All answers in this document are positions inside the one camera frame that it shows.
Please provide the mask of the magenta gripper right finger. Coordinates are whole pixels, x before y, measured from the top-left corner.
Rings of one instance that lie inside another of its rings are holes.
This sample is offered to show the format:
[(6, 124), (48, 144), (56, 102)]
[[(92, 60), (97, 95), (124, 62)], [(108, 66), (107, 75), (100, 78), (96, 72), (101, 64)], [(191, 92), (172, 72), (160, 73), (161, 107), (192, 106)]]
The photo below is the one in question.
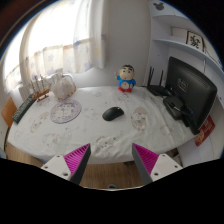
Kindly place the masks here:
[(132, 155), (144, 185), (182, 169), (167, 154), (156, 154), (135, 143), (132, 144)]

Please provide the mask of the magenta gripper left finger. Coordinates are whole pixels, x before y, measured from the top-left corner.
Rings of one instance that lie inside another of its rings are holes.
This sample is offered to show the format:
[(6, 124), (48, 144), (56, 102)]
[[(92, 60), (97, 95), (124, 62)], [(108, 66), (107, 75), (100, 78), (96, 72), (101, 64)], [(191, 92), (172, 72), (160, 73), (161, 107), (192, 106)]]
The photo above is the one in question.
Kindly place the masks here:
[(91, 147), (86, 144), (66, 155), (55, 155), (42, 169), (79, 185), (90, 155)]

